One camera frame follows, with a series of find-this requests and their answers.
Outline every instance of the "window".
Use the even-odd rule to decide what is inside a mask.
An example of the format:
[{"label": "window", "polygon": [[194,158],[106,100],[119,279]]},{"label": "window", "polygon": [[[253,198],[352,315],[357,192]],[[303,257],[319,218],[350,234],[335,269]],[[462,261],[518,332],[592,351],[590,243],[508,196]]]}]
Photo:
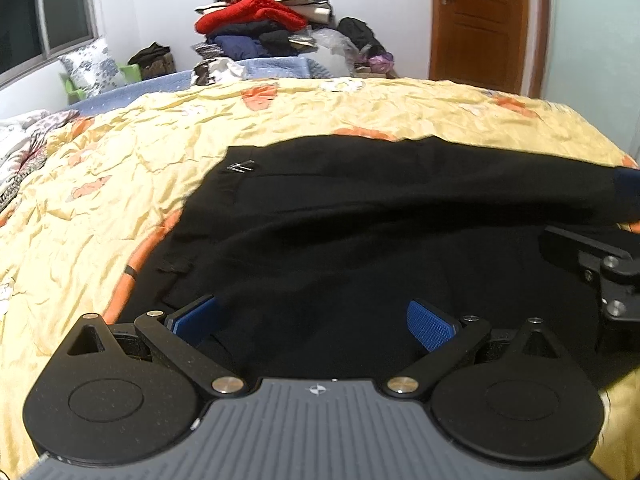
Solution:
[{"label": "window", "polygon": [[90,0],[0,0],[0,85],[94,37]]}]

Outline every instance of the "wooden door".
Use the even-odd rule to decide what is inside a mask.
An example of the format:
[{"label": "wooden door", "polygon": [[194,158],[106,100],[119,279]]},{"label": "wooden door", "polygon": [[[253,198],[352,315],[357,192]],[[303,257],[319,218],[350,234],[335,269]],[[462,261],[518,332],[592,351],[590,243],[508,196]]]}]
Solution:
[{"label": "wooden door", "polygon": [[430,79],[520,93],[529,0],[433,0]]}]

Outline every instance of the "metal screw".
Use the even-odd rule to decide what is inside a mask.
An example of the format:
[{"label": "metal screw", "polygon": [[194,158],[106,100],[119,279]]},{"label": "metal screw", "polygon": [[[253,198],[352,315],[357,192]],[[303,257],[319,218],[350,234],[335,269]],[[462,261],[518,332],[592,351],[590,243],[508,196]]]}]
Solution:
[{"label": "metal screw", "polygon": [[626,305],[622,301],[613,300],[607,305],[607,312],[613,317],[622,316],[626,312]]},{"label": "metal screw", "polygon": [[620,262],[618,261],[618,259],[615,256],[606,256],[603,259],[603,263],[604,263],[605,267],[609,267],[609,269],[613,269],[613,268],[617,267]]},{"label": "metal screw", "polygon": [[418,381],[411,377],[393,377],[386,386],[396,394],[412,394],[418,389]]},{"label": "metal screw", "polygon": [[220,394],[234,394],[244,388],[244,381],[238,377],[219,377],[211,387]]}]

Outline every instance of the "bed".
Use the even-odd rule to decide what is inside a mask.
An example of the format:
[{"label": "bed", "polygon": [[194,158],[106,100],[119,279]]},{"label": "bed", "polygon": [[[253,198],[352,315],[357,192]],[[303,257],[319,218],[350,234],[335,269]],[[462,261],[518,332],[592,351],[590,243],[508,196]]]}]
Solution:
[{"label": "bed", "polygon": [[[11,479],[37,460],[21,411],[47,359],[81,314],[109,319],[132,254],[175,223],[227,146],[438,136],[635,165],[564,105],[409,79],[279,79],[146,94],[84,126],[49,136],[46,164],[0,220],[0,286],[10,297],[0,320],[0,469]],[[631,479],[640,470],[640,371],[602,397],[607,418],[592,460],[616,480]]]}]

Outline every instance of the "silver logo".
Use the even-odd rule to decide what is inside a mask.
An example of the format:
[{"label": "silver logo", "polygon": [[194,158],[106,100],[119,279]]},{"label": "silver logo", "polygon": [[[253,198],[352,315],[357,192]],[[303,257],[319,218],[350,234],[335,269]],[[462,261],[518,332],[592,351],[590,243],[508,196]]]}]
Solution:
[{"label": "silver logo", "polygon": [[312,387],[307,388],[307,390],[314,394],[316,397],[319,397],[320,395],[329,391],[327,388],[322,386],[322,384],[314,384]]}]

